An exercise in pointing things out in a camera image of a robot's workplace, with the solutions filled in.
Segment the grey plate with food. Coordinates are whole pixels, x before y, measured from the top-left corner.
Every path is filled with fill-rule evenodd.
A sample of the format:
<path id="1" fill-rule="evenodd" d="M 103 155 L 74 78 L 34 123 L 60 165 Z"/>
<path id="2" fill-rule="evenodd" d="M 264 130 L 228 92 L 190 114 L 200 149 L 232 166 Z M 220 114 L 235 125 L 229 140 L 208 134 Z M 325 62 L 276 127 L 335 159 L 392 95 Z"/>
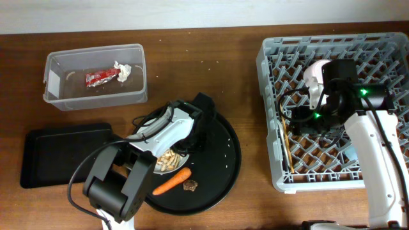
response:
<path id="1" fill-rule="evenodd" d="M 157 159 L 154 173 L 166 174 L 181 168 L 189 159 L 189 155 L 181 155 L 172 149 L 168 149 Z"/>

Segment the white plastic fork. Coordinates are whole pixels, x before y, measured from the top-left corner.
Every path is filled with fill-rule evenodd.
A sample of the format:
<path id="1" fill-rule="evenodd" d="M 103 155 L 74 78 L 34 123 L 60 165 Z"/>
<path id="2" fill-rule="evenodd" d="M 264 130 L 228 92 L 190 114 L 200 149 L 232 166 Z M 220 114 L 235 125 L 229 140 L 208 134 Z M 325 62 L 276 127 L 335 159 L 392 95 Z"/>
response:
<path id="1" fill-rule="evenodd" d="M 284 156 L 285 156 L 285 159 L 286 159 L 286 162 L 287 162 L 287 165 L 288 165 L 288 160 L 287 160 L 287 157 L 286 157 L 286 148 L 285 148 L 283 131 L 282 131 L 282 123 L 278 123 L 277 125 L 278 125 L 278 129 L 279 129 L 279 133 L 280 133 L 280 137 L 281 137 L 281 142 L 282 142 L 283 149 L 284 149 Z"/>

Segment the orange carrot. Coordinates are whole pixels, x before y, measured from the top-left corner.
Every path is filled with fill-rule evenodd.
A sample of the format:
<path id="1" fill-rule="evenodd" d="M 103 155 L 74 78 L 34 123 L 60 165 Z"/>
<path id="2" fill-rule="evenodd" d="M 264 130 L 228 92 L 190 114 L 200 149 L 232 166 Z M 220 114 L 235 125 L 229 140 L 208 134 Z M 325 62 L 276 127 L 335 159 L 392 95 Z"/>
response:
<path id="1" fill-rule="evenodd" d="M 171 179 L 169 179 L 168 181 L 154 189 L 152 194 L 154 196 L 158 196 L 167 192 L 168 190 L 171 190 L 180 183 L 183 183 L 184 181 L 188 180 L 191 174 L 192 171 L 188 167 L 181 169 Z"/>

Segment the wooden chopstick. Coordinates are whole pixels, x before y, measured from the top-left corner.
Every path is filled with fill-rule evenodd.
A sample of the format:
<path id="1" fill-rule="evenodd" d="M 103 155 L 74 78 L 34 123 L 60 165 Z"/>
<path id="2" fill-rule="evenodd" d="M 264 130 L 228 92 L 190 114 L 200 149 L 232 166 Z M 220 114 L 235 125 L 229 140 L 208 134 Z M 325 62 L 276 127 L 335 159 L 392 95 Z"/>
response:
<path id="1" fill-rule="evenodd" d="M 291 173 L 294 173 L 295 170 L 293 168 L 291 150 L 289 148 L 289 139 L 288 139 L 288 135 L 287 135 L 286 122 L 285 122 L 285 119 L 284 119 L 283 115 L 280 115 L 280 117 L 281 117 L 281 122 L 282 122 L 282 131 L 283 131 L 284 143 L 285 143 L 285 148 L 286 148 L 286 157 L 287 157 L 287 160 L 288 160 L 288 166 L 289 166 L 289 169 L 290 169 Z"/>

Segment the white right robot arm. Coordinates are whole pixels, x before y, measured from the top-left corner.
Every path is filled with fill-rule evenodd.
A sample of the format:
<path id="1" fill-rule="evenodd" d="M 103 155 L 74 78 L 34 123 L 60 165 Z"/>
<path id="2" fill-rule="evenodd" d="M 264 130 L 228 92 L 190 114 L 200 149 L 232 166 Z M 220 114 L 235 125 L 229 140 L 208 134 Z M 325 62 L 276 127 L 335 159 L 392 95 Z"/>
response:
<path id="1" fill-rule="evenodd" d="M 369 199 L 369 225 L 408 228 L 408 169 L 398 141 L 398 118 L 387 87 L 333 79 L 317 96 L 299 89 L 317 104 L 295 107 L 289 118 L 294 134 L 337 140 L 347 134 L 355 149 Z"/>

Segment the brown food scrap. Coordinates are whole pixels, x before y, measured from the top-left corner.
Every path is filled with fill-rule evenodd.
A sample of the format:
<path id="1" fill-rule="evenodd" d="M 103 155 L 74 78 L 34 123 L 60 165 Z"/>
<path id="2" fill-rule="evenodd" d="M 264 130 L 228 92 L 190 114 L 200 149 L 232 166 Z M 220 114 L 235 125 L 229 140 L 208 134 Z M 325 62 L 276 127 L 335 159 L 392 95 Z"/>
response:
<path id="1" fill-rule="evenodd" d="M 183 189 L 194 192 L 195 189 L 198 187 L 198 182 L 194 180 L 186 180 L 183 182 Z"/>

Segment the red snack wrapper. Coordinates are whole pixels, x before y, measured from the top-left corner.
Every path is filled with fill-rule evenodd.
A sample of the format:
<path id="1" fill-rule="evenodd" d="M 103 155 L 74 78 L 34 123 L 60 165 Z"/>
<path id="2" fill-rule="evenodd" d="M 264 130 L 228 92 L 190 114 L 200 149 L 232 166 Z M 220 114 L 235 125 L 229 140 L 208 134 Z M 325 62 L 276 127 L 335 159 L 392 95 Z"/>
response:
<path id="1" fill-rule="evenodd" d="M 86 74 L 86 87 L 95 87 L 104 84 L 112 80 L 115 76 L 119 74 L 119 70 L 115 68 L 110 68 L 107 70 L 101 70 L 94 73 Z"/>

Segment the blue plastic cup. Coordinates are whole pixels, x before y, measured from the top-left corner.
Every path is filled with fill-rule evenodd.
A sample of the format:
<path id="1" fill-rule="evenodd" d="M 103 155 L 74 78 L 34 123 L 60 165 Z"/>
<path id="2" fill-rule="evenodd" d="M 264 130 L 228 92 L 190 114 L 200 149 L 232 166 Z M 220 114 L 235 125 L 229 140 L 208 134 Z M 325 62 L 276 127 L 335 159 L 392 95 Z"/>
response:
<path id="1" fill-rule="evenodd" d="M 353 145 L 345 147 L 345 149 L 343 149 L 343 155 L 346 157 L 348 165 L 357 164 L 359 162 Z"/>

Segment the white tissue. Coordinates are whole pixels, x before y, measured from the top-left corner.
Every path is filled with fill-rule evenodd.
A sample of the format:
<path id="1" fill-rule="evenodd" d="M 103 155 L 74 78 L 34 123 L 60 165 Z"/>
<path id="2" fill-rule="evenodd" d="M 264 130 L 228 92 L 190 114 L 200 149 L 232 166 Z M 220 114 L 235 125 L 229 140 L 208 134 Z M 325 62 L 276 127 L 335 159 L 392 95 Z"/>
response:
<path id="1" fill-rule="evenodd" d="M 125 82 L 132 71 L 132 67 L 130 65 L 122 65 L 119 64 L 117 61 L 114 62 L 113 67 L 120 71 L 117 78 L 119 82 Z"/>

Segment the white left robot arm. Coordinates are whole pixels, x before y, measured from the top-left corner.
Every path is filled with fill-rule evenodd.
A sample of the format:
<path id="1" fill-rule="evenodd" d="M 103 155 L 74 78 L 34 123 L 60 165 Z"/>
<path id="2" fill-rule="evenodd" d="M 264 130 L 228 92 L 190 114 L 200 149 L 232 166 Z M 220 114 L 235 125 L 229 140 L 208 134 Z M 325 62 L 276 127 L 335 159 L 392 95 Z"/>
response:
<path id="1" fill-rule="evenodd" d="M 78 174 L 94 160 L 82 191 L 94 210 L 73 200 L 75 175 L 68 182 L 69 203 L 101 220 L 104 229 L 132 229 L 134 215 L 149 192 L 157 160 L 171 148 L 186 154 L 198 148 L 207 124 L 216 115 L 212 100 L 167 103 L 156 118 L 137 125 L 139 131 L 101 145 L 76 168 L 74 173 Z"/>

